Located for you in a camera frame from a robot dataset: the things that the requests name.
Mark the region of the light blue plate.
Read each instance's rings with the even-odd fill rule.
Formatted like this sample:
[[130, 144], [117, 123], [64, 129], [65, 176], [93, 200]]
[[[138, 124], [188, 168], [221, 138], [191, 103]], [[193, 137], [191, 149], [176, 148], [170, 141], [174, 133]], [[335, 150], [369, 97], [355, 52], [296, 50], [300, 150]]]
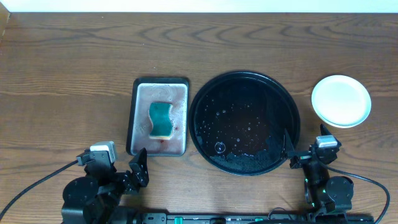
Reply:
[[371, 97], [357, 80], [345, 75], [331, 75], [313, 88], [312, 107], [325, 123], [337, 128], [352, 128], [367, 119]]

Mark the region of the green yellow sponge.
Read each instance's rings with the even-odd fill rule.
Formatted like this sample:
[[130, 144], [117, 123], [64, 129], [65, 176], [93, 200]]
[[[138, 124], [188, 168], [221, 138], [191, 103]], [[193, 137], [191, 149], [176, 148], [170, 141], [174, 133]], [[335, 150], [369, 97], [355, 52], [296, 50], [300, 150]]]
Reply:
[[173, 125], [170, 120], [170, 103], [154, 102], [149, 108], [149, 118], [152, 123], [150, 137], [157, 139], [170, 139]]

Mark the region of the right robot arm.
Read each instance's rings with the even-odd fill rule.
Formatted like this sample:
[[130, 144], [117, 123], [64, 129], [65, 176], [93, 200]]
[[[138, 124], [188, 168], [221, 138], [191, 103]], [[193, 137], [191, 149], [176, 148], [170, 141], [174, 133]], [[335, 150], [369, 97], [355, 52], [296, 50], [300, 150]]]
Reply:
[[326, 168], [337, 159], [341, 143], [325, 125], [321, 135], [306, 151], [296, 151], [288, 131], [284, 131], [282, 157], [290, 161], [291, 169], [302, 169], [305, 180], [305, 199], [312, 208], [305, 218], [309, 222], [347, 223], [346, 212], [352, 209], [354, 183], [343, 176], [330, 176]]

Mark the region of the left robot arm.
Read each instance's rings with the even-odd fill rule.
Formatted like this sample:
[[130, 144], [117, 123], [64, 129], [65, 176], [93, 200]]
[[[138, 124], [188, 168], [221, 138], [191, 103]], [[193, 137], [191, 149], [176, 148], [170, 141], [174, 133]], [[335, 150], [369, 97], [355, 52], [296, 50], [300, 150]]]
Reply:
[[123, 195], [136, 195], [149, 183], [146, 149], [134, 156], [125, 172], [116, 170], [108, 151], [86, 149], [76, 158], [86, 175], [63, 190], [64, 223], [142, 223], [135, 209], [119, 204]]

